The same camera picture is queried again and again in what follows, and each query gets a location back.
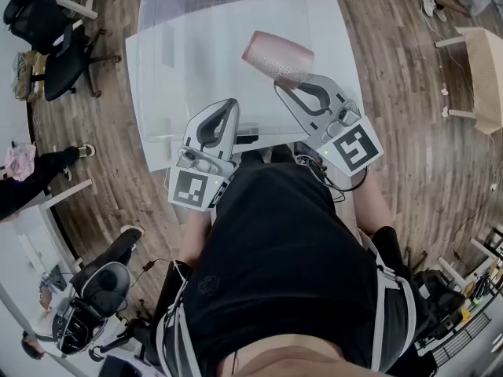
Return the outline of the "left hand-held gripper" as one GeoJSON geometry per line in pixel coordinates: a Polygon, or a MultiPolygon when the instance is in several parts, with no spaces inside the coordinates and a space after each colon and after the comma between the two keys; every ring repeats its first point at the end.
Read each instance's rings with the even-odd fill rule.
{"type": "Polygon", "coordinates": [[[212,210],[237,170],[229,160],[236,139],[240,109],[228,98],[193,116],[185,129],[184,146],[170,168],[168,201],[190,210],[212,210]],[[218,158],[205,152],[217,152],[218,158]]]}

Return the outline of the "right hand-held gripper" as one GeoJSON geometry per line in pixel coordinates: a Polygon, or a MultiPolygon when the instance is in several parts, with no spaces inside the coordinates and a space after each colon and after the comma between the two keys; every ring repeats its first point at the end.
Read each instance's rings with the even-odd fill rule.
{"type": "Polygon", "coordinates": [[[320,108],[312,110],[288,87],[274,82],[278,97],[303,130],[312,133],[308,145],[335,168],[351,177],[384,154],[369,118],[331,78],[308,74],[297,89],[316,97],[320,108]],[[319,126],[326,112],[332,115],[319,126]]]}

